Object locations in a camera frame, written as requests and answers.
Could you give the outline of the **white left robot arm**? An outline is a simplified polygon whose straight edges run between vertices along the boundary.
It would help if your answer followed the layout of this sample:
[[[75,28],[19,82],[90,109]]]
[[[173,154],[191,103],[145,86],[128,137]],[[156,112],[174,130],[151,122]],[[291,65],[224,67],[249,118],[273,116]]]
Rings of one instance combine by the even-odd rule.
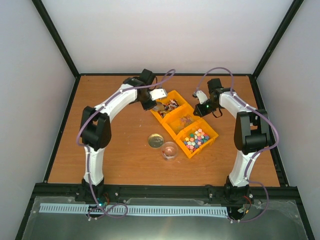
[[[140,102],[144,110],[157,105],[156,99],[165,97],[164,90],[151,90],[158,83],[156,75],[144,69],[139,76],[129,77],[107,100],[95,107],[84,108],[76,143],[85,150],[85,173],[81,185],[92,201],[104,195],[104,152],[112,138],[111,122],[127,105]]]

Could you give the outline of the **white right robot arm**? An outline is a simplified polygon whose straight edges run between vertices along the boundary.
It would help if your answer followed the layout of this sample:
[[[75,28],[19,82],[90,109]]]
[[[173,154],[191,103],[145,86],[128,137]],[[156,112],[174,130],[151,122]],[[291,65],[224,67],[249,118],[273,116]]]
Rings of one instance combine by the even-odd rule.
[[[222,87],[219,78],[207,82],[209,96],[196,88],[193,97],[199,103],[193,114],[204,117],[221,109],[227,110],[235,118],[234,145],[237,155],[233,169],[226,178],[223,196],[229,203],[236,203],[249,195],[249,180],[259,151],[270,145],[270,130],[266,119],[268,114],[263,109],[256,109],[243,101],[230,88]]]

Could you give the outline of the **silver metal scoop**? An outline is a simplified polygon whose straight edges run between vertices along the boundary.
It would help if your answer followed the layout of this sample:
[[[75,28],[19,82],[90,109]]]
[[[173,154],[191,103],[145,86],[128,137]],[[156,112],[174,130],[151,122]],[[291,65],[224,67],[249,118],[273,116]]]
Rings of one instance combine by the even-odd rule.
[[[152,108],[155,112],[166,112],[168,113],[170,111],[169,107],[166,104],[163,104],[161,102],[158,102],[155,107]]]

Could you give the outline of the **yellow star candy bin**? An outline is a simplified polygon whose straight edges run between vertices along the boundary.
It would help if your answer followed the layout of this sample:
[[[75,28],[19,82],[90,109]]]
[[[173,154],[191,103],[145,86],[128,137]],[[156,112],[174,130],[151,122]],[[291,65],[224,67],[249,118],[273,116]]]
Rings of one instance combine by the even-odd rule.
[[[218,133],[201,118],[181,130],[175,142],[191,159],[205,147],[212,145],[218,136]]]

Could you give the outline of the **yellow popsicle candy bin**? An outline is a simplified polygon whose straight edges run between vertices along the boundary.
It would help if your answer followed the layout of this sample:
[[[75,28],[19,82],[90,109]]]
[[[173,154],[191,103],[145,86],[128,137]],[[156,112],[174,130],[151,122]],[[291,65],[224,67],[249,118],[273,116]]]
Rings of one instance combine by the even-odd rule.
[[[192,106],[185,103],[167,113],[162,119],[161,125],[175,140],[182,130],[200,119],[199,116],[195,116],[193,113]]]

